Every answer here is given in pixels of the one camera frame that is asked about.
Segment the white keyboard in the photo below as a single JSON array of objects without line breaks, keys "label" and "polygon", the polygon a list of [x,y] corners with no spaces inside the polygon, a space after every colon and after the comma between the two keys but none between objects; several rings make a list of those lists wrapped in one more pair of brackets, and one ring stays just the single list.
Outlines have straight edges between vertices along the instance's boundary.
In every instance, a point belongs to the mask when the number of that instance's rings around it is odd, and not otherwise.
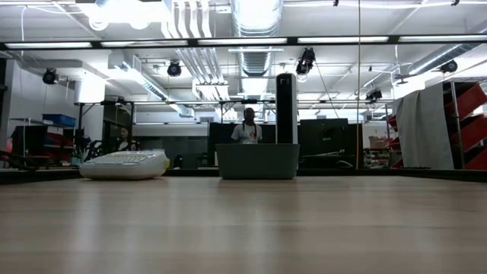
[{"label": "white keyboard", "polygon": [[92,180],[143,180],[166,171],[164,151],[120,151],[83,163],[80,173]]}]

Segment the person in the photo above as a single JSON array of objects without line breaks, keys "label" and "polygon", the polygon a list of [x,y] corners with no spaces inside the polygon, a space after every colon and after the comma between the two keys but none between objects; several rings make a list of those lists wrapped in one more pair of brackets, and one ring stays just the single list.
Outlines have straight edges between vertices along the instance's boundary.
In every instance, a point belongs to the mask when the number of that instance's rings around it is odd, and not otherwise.
[{"label": "person", "polygon": [[255,112],[248,107],[243,111],[243,123],[235,126],[231,138],[240,144],[257,144],[262,140],[262,128],[255,124]]},{"label": "person", "polygon": [[132,144],[129,146],[129,130],[122,127],[120,129],[120,138],[119,138],[119,151],[136,151],[137,146],[135,142],[132,140]]}]

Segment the table surface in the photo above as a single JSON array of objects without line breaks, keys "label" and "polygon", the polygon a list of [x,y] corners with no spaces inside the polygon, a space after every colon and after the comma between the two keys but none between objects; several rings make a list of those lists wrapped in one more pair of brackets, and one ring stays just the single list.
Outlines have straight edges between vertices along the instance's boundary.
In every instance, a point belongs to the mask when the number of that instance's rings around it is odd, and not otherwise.
[{"label": "table surface", "polygon": [[408,177],[0,186],[0,273],[485,273],[487,185]]}]

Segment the blue bin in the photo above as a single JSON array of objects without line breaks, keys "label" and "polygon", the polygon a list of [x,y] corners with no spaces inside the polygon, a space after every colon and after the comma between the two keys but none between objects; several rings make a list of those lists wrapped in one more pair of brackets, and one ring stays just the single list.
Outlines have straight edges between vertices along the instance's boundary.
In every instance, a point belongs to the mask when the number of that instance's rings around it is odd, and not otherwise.
[{"label": "blue bin", "polygon": [[53,123],[66,126],[66,127],[76,127],[76,118],[62,115],[62,114],[43,114],[43,119],[52,121]]}]

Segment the desk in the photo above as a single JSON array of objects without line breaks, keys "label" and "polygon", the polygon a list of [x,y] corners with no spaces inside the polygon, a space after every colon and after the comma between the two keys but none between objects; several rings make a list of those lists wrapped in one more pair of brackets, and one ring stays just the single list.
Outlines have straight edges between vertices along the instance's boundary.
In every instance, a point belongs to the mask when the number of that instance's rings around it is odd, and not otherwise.
[{"label": "desk", "polygon": [[0,273],[473,273],[487,186],[166,177],[0,186]]}]

